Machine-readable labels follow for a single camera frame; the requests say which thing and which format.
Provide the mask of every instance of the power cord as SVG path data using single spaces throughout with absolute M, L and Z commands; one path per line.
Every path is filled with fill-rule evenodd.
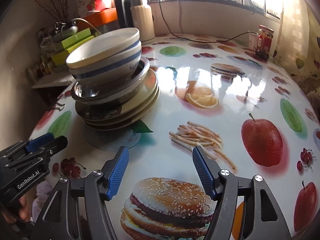
M 241 33 L 240 35 L 238 35 L 238 36 L 236 36 L 236 37 L 233 37 L 233 38 L 231 38 L 231 39 L 225 40 L 225 41 L 195 41 L 195 40 L 188 39 L 188 38 L 185 38 L 185 37 L 179 37 L 179 36 L 173 34 L 172 31 L 170 30 L 167 22 L 166 22 L 165 19 L 164 19 L 160 0 L 158 0 L 158 2 L 159 2 L 159 6 L 160 6 L 160 11 L 161 11 L 162 19 L 163 19 L 165 25 L 167 26 L 169 32 L 170 32 L 173 36 L 175 36 L 175 37 L 177 37 L 177 38 L 180 38 L 180 39 L 184 39 L 184 40 L 187 40 L 187 41 L 193 41 L 193 42 L 200 42 L 200 43 L 221 43 L 221 42 L 231 41 L 231 40 L 233 40 L 233 39 L 235 39 L 235 38 L 237 38 L 237 37 L 239 37 L 239 36 L 242 36 L 242 35 L 244 35 L 244 34 L 247 34 L 247 33 L 257 34 L 256 32 L 248 31 L 248 32 L 245 32 L 245 33 Z
M 99 35 L 101 35 L 101 32 L 99 32 L 96 27 L 94 27 L 91 23 L 89 23 L 89 22 L 86 21 L 85 19 L 82 19 L 82 18 L 74 18 L 74 19 L 72 19 L 72 20 L 73 20 L 73 21 L 74 21 L 74 20 L 81 20 L 81 21 L 86 22 L 86 23 L 89 24 L 92 28 L 94 28 Z

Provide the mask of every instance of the glass jar with red lid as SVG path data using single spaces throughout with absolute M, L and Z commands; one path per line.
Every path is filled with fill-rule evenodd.
M 256 48 L 256 55 L 258 57 L 265 60 L 269 59 L 273 33 L 274 33 L 273 30 L 263 25 L 259 26 L 259 37 L 258 37 L 258 44 Z

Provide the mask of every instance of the green fruit print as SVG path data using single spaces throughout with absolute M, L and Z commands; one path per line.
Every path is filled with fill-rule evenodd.
M 303 68 L 304 66 L 304 61 L 300 58 L 297 58 L 296 59 L 296 65 L 297 65 L 297 68 L 300 69 L 300 68 Z
M 136 133 L 153 132 L 148 128 L 148 126 L 142 120 L 138 120 L 137 122 L 132 123 L 129 126 L 129 128 Z
M 179 57 L 186 53 L 186 50 L 183 48 L 180 48 L 178 46 L 169 46 L 161 49 L 160 54 L 169 56 L 169 57 Z
M 66 111 L 60 115 L 49 127 L 48 132 L 53 133 L 54 137 L 57 138 L 61 135 L 65 135 L 70 126 L 71 112 Z
M 295 132 L 302 132 L 302 120 L 301 115 L 294 108 L 294 106 L 286 99 L 282 98 L 280 101 L 280 109 L 282 116 L 289 127 Z

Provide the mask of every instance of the green box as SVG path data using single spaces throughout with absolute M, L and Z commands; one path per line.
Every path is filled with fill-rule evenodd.
M 77 42 L 76 44 L 66 48 L 64 51 L 59 52 L 51 57 L 53 63 L 56 66 L 64 65 L 66 63 L 67 57 L 73 52 L 75 49 L 79 48 L 82 44 L 85 44 L 87 41 L 92 40 L 94 36 L 89 36 Z
M 91 35 L 91 32 L 90 32 L 89 28 L 85 29 L 83 31 L 80 31 L 76 34 L 73 34 L 72 36 L 64 39 L 63 41 L 60 41 L 60 42 L 54 44 L 56 52 L 63 51 L 64 49 L 72 46 L 73 44 L 77 43 L 78 41 L 80 41 L 90 35 Z

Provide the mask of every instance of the white ceramic bowl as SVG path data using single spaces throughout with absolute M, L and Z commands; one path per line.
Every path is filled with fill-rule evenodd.
M 102 34 L 73 51 L 67 58 L 70 69 L 81 68 L 131 49 L 139 43 L 136 28 L 124 28 Z
M 107 85 L 107 88 L 105 86 L 89 88 L 79 82 L 75 82 L 71 89 L 71 96 L 75 101 L 86 105 L 123 104 L 137 94 L 142 87 L 141 84 L 143 84 L 143 79 L 147 75 L 149 68 L 149 60 L 141 57 L 138 67 L 130 77 L 130 80 L 116 88 L 116 90 L 110 90 L 109 85 Z
M 141 42 L 131 49 L 115 54 L 81 68 L 70 68 L 73 77 L 84 86 L 102 86 L 130 76 L 137 68 L 141 58 Z

